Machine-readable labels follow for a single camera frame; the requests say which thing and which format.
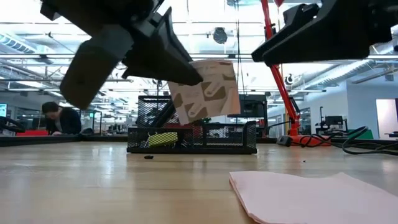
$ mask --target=red object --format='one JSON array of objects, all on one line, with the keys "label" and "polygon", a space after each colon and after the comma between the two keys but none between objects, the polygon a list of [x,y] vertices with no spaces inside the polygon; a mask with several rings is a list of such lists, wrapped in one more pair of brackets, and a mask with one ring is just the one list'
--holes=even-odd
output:
[{"label": "red object", "polygon": [[24,133],[17,133],[17,136],[48,136],[47,130],[26,130]]},{"label": "red object", "polygon": [[330,141],[329,143],[325,143],[325,142],[321,142],[319,139],[317,138],[311,138],[310,136],[303,136],[303,135],[296,135],[296,136],[291,136],[291,138],[293,139],[293,142],[298,144],[307,144],[308,146],[331,146]]},{"label": "red object", "polygon": [[[284,0],[275,0],[275,3],[279,7]],[[268,5],[268,0],[261,0],[262,4],[262,10],[264,11],[264,18],[265,18],[265,23],[266,23],[266,34],[267,34],[267,39],[270,39],[273,35],[272,33],[272,22],[271,22],[271,17],[269,15],[269,5]],[[289,93],[287,92],[284,81],[282,78],[282,75],[280,75],[279,72],[279,66],[278,65],[273,65],[271,66],[271,72],[272,75],[274,76],[276,85],[278,86],[280,95],[284,101],[287,113],[289,114],[289,117],[292,120],[292,125],[291,129],[289,130],[289,135],[290,136],[297,136],[299,135],[299,128],[300,128],[300,115],[296,114],[293,104],[291,100],[289,99]]]},{"label": "red object", "polygon": [[259,120],[257,121],[257,124],[258,124],[259,126],[264,126],[264,124],[265,124],[264,119],[259,119]]},{"label": "red object", "polygon": [[285,1],[285,0],[274,0],[275,4],[276,4],[278,7],[280,7],[280,6],[284,3],[284,1]]}]

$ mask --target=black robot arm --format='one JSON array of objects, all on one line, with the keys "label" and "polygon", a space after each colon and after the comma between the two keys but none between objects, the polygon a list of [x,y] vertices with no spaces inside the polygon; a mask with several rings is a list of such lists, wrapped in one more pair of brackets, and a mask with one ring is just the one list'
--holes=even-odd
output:
[{"label": "black robot arm", "polygon": [[285,27],[252,53],[268,65],[361,59],[369,47],[392,39],[397,0],[324,0],[284,12]]},{"label": "black robot arm", "polygon": [[196,85],[203,79],[189,64],[188,52],[174,34],[171,8],[164,0],[42,0],[40,12],[63,16],[91,36],[82,43],[60,85],[65,99],[86,109],[115,66],[130,75]]}]

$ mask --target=green object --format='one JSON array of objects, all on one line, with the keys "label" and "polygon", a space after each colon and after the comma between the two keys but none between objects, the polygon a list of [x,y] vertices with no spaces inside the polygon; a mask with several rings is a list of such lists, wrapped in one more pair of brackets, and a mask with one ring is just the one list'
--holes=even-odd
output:
[{"label": "green object", "polygon": [[202,121],[203,121],[205,124],[208,124],[208,123],[210,123],[211,118],[203,118]]},{"label": "green object", "polygon": [[173,145],[178,141],[178,136],[176,132],[154,134],[148,137],[149,147],[159,147]]},{"label": "green object", "polygon": [[358,136],[356,139],[374,139],[373,138],[373,133],[372,130],[367,130],[365,133],[363,133],[362,135]]}]

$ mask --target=yellow object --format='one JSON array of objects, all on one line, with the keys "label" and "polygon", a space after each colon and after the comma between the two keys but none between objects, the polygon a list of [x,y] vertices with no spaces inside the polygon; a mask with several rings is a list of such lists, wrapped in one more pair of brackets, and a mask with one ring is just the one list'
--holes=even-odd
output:
[{"label": "yellow object", "polygon": [[149,147],[158,147],[175,144],[178,141],[176,132],[154,134],[148,137]]}]

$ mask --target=red metal pole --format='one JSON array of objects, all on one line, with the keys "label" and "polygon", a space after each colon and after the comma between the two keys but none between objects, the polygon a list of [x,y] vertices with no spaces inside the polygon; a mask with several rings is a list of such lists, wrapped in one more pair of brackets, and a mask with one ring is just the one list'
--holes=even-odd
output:
[{"label": "red metal pole", "polygon": [[[277,2],[278,7],[283,3],[283,1],[278,0]],[[261,5],[262,5],[262,10],[264,12],[264,19],[265,19],[265,29],[266,29],[266,36],[267,40],[270,39],[273,35],[272,33],[272,22],[271,22],[271,17],[269,15],[269,5],[268,5],[268,0],[261,0]],[[272,75],[274,76],[276,85],[278,87],[279,93],[284,101],[287,113],[289,114],[289,117],[292,119],[292,126],[289,131],[289,135],[291,136],[296,136],[299,134],[299,127],[300,127],[300,115],[296,114],[293,104],[289,99],[289,93],[286,90],[286,87],[284,85],[284,81],[282,78],[282,75],[280,75],[278,65],[273,65],[270,67]]]}]

